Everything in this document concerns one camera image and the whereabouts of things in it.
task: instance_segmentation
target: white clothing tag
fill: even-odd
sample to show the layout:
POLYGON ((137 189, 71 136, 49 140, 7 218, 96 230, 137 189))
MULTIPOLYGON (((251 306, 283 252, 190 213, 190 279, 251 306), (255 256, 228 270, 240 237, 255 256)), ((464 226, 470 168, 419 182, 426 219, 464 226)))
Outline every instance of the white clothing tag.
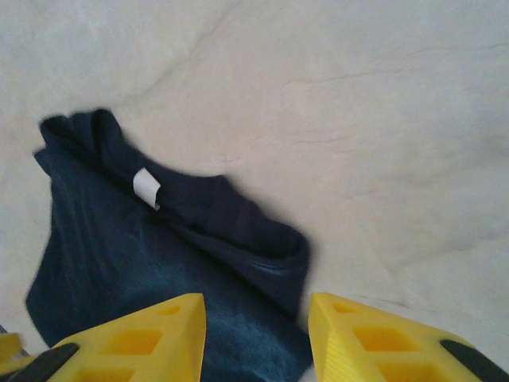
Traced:
POLYGON ((136 173, 136 175, 134 175, 134 193, 156 211, 159 209, 159 205, 156 205, 156 196, 157 191, 160 188, 161 184, 155 180, 152 174, 149 173, 145 167, 143 167, 136 173))

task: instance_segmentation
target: wrinkled fabric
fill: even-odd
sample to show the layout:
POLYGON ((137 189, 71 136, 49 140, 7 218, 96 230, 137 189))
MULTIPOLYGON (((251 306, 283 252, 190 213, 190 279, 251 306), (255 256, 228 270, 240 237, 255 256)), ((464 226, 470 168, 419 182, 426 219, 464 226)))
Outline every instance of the wrinkled fabric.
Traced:
POLYGON ((51 235, 26 307, 48 345, 192 292, 204 294, 202 381, 294 381, 311 365, 295 323, 309 245, 223 176, 191 177, 126 142, 105 110, 41 124, 51 235), (133 191, 147 170, 155 211, 133 191))

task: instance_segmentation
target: dark blue cloth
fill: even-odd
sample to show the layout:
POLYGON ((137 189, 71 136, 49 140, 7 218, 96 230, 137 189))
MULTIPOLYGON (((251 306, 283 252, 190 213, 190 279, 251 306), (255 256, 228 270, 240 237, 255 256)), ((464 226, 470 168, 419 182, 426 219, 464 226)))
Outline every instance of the dark blue cloth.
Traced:
POLYGON ((202 381, 295 381, 312 363, 297 327, 309 267, 302 234, 272 221, 223 176, 191 177, 129 145, 105 110, 41 124, 51 235, 26 298, 48 345, 190 292, 204 294, 202 381), (134 175, 161 183, 158 211, 134 175))

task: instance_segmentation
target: white sheet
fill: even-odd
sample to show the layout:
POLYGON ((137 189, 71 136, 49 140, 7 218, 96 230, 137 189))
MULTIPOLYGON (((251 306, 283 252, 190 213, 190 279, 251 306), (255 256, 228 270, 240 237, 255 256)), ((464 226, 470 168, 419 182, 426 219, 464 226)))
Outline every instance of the white sheet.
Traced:
POLYGON ((23 306, 49 230, 37 121, 106 106, 158 161, 228 173, 308 233, 304 313, 328 291, 509 369, 508 63, 507 1, 1 2, 0 322, 43 349, 23 306))

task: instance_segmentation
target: clothing tag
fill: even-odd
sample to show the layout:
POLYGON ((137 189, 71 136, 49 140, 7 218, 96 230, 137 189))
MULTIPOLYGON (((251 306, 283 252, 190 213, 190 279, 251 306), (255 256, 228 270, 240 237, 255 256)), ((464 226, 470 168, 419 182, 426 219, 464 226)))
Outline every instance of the clothing tag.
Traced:
POLYGON ((145 167, 143 167, 136 173, 136 175, 134 175, 134 193, 156 211, 159 209, 159 205, 156 205, 156 196, 157 191, 160 188, 161 184, 155 180, 152 174, 149 173, 145 167))

